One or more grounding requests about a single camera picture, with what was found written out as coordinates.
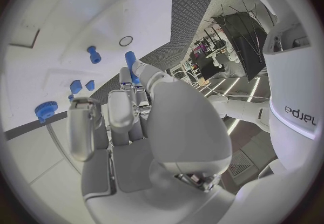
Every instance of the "cable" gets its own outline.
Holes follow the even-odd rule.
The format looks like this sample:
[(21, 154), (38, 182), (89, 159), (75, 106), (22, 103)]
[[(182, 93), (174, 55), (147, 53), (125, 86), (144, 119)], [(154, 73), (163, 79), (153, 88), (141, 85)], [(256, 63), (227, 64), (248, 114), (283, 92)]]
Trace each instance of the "cable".
[[(178, 72), (183, 72), (183, 73), (187, 73), (187, 74), (190, 74), (194, 79), (196, 79), (196, 81), (198, 82), (198, 78), (196, 76), (194, 76), (193, 74), (187, 72), (187, 71), (184, 71), (184, 70), (179, 70), (177, 71)], [(205, 85), (204, 84), (204, 87), (205, 88), (208, 88), (210, 91), (216, 93), (216, 94), (220, 94), (220, 95), (223, 95), (222, 93), (219, 93), (219, 92), (216, 92), (214, 90), (212, 90), (211, 88), (209, 88), (208, 85)], [(241, 98), (246, 98), (246, 97), (251, 97), (251, 98), (256, 98), (256, 99), (267, 99), (269, 100), (270, 98), (269, 97), (259, 97), (259, 96), (245, 96), (245, 95), (240, 95), (240, 94), (225, 94), (225, 96), (230, 96), (230, 97), (241, 97)]]

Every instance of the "diamond plate metal surface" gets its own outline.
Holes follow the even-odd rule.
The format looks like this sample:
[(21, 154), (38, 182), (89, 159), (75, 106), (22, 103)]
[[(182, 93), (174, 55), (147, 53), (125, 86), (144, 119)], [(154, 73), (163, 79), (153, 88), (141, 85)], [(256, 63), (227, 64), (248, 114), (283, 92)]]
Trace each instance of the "diamond plate metal surface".
[[(186, 54), (211, 0), (172, 0), (171, 40), (140, 60), (162, 70), (179, 64)], [(108, 93), (119, 89), (116, 75), (91, 97), (106, 104)]]

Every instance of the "fluorescent light strip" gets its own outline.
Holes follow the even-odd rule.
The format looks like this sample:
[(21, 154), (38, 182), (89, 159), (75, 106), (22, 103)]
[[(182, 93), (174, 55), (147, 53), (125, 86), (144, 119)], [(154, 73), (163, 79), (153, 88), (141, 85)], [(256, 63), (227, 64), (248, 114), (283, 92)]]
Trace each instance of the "fluorescent light strip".
[(214, 91), (218, 86), (220, 86), (221, 83), (223, 83), (226, 79), (222, 80), (220, 83), (218, 83), (217, 86), (215, 86), (213, 89), (211, 89), (208, 93), (205, 94), (205, 97), (209, 95), (212, 91)]
[(204, 89), (206, 89), (209, 85), (211, 85), (212, 83), (209, 83), (208, 85), (206, 85), (203, 89), (201, 89), (199, 92), (202, 92)]
[(232, 89), (232, 87), (238, 82), (238, 80), (240, 80), (240, 78), (238, 78), (237, 80), (235, 80), (235, 82), (229, 87), (229, 89), (226, 90), (225, 93), (222, 94), (222, 96), (226, 95), (230, 91), (230, 89)]
[[(255, 91), (256, 91), (257, 88), (258, 88), (258, 85), (259, 85), (259, 82), (260, 82), (260, 77), (258, 77), (256, 80), (257, 80), (257, 81), (256, 81), (255, 84), (254, 84), (254, 87), (253, 87), (253, 89), (252, 89), (252, 92), (251, 92), (251, 94), (249, 95), (250, 97), (247, 99), (247, 102), (248, 102), (248, 103), (252, 100), (253, 97), (251, 97), (251, 96), (254, 96)], [(232, 126), (231, 126), (231, 127), (228, 129), (228, 131), (227, 131), (227, 134), (228, 134), (228, 135), (230, 135), (230, 134), (232, 133), (232, 131), (235, 129), (235, 127), (237, 126), (237, 124), (239, 123), (239, 121), (240, 121), (239, 119), (236, 119), (236, 120), (233, 122)]]

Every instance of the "circular hole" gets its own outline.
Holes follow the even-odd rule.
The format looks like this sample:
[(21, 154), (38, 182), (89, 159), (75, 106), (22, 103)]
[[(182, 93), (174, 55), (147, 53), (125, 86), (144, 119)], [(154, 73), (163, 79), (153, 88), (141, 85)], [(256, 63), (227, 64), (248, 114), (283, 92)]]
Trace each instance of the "circular hole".
[(132, 41), (133, 41), (132, 36), (126, 36), (119, 41), (119, 45), (122, 47), (126, 47), (126, 46), (130, 45), (132, 43)]

